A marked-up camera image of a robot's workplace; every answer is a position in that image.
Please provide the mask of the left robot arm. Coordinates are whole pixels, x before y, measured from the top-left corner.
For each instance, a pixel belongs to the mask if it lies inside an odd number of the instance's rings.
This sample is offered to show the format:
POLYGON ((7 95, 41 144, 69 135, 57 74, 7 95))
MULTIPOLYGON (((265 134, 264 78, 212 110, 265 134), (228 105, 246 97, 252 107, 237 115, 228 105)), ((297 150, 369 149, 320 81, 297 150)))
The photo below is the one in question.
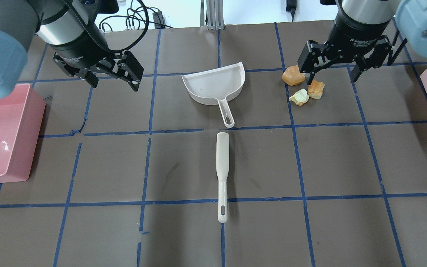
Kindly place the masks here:
POLYGON ((0 99, 19 80, 34 36, 52 47, 53 61, 66 76, 96 88, 96 74, 106 74, 138 91, 144 69, 130 49, 147 29, 132 44, 114 50, 95 25, 98 14, 118 11, 115 0, 0 0, 0 99))

